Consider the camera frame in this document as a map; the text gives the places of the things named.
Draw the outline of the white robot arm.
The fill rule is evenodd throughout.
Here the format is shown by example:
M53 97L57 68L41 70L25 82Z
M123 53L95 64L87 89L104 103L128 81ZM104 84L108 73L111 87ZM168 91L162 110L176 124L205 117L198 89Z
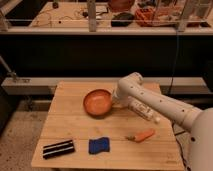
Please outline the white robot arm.
M114 89L113 98L117 101L128 97L144 103L190 133L187 171L213 171L213 108L201 110L146 89L137 72L121 78Z

